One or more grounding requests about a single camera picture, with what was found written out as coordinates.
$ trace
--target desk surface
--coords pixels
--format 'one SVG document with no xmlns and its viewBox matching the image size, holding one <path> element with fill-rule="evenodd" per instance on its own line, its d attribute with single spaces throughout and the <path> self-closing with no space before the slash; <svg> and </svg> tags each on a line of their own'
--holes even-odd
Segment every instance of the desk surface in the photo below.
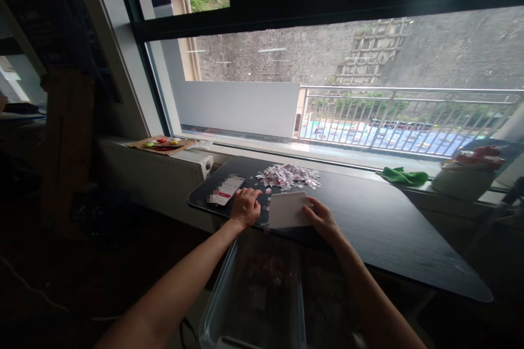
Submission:
<svg viewBox="0 0 524 349">
<path fill-rule="evenodd" d="M 232 157 L 192 193 L 191 207 L 228 218 L 233 203 L 216 206 L 207 197 L 228 175 L 246 178 L 244 187 L 264 190 L 256 175 L 272 166 L 270 161 Z M 455 252 L 424 218 L 409 199 L 396 187 L 341 174 L 320 172 L 321 188 L 302 189 L 328 205 L 344 235 L 365 264 L 424 285 L 459 294 L 480 302 L 490 302 L 490 289 L 475 271 Z M 272 193 L 280 193 L 273 187 Z M 263 193 L 259 203 L 269 205 L 271 195 Z M 269 212 L 262 210 L 254 227 L 268 225 Z M 330 250 L 313 227 L 272 230 L 271 233 L 320 250 Z"/>
</svg>

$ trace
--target phone screen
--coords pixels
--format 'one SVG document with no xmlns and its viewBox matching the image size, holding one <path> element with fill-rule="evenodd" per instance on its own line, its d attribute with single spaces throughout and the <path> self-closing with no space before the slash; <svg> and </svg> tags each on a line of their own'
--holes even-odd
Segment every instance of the phone screen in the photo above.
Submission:
<svg viewBox="0 0 524 349">
<path fill-rule="evenodd" d="M 210 195 L 209 202 L 225 206 L 227 202 L 233 197 L 238 188 L 246 181 L 240 176 L 233 176 L 226 179 L 212 195 Z"/>
</svg>

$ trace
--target clear plastic container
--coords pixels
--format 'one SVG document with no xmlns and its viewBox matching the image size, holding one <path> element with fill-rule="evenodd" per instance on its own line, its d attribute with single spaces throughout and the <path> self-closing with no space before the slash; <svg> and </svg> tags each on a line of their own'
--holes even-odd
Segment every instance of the clear plastic container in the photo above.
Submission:
<svg viewBox="0 0 524 349">
<path fill-rule="evenodd" d="M 295 244 L 248 230 L 231 245 L 200 322 L 207 348 L 306 348 Z"/>
</svg>

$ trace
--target right hand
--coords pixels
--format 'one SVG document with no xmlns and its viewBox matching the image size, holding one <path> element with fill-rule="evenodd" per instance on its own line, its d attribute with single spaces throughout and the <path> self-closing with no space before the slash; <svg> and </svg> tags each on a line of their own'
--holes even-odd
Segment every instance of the right hand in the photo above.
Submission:
<svg viewBox="0 0 524 349">
<path fill-rule="evenodd" d="M 242 230 L 252 226 L 260 217 L 260 203 L 257 197 L 262 193 L 253 188 L 242 188 L 235 192 L 235 201 L 229 219 L 236 221 Z"/>
<path fill-rule="evenodd" d="M 308 199 L 313 207 L 302 206 L 302 211 L 318 234 L 330 244 L 340 236 L 344 237 L 329 207 L 313 197 Z"/>
</svg>

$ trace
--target metal railing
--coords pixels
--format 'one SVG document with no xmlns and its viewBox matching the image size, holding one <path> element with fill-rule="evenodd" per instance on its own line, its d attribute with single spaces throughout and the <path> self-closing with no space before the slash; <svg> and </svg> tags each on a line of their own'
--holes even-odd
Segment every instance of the metal railing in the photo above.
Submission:
<svg viewBox="0 0 524 349">
<path fill-rule="evenodd" d="M 489 138 L 524 90 L 306 86 L 303 140 L 450 157 Z"/>
</svg>

